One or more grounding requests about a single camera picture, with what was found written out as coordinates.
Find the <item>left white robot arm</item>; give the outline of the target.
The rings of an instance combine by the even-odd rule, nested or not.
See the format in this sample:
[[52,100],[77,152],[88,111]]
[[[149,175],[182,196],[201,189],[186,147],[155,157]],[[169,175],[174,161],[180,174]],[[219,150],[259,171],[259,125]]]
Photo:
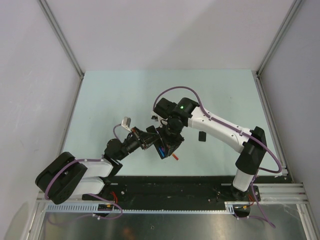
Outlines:
[[103,178],[115,176],[122,168],[121,160],[137,149],[146,150],[160,140],[154,127],[151,132],[133,127],[121,141],[109,140],[99,159],[77,159],[70,152],[61,153],[35,179],[36,186],[44,192],[44,198],[59,205],[72,196],[94,194],[105,200],[111,188]]

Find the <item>black remote control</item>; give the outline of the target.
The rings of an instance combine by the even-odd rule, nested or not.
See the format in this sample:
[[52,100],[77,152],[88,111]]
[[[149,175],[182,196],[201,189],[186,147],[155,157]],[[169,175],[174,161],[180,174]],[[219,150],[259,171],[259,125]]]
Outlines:
[[162,136],[161,136],[160,128],[159,128],[159,127],[158,127],[158,128],[155,128],[155,126],[151,125],[151,126],[149,126],[149,127],[146,128],[146,131],[147,131],[148,133],[157,133],[157,134],[160,135],[160,139],[159,139],[158,141],[156,141],[156,142],[153,144],[153,146],[155,147],[156,151],[157,151],[157,148],[164,148],[165,155],[164,155],[164,158],[163,158],[163,159],[167,158],[168,155],[167,155],[167,153],[166,153],[166,147],[165,147],[165,144],[164,144],[163,139],[162,139]]

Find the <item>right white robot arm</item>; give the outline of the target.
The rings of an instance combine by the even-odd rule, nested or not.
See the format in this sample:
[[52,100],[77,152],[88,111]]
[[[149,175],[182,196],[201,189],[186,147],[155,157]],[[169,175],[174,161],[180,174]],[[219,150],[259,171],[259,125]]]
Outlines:
[[237,201],[248,196],[248,188],[266,154],[267,142],[262,128],[257,126],[251,130],[237,126],[211,114],[201,104],[187,97],[178,103],[163,97],[155,104],[153,111],[161,120],[166,121],[158,129],[162,131],[163,138],[176,140],[182,129],[188,127],[215,137],[239,153],[230,194]]

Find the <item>black battery compartment cover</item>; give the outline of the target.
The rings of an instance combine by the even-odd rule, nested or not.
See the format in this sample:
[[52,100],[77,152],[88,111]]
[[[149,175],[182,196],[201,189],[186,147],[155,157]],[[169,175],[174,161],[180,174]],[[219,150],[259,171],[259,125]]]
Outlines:
[[207,133],[204,131],[200,131],[198,133],[198,141],[199,142],[206,142],[206,140],[207,140]]

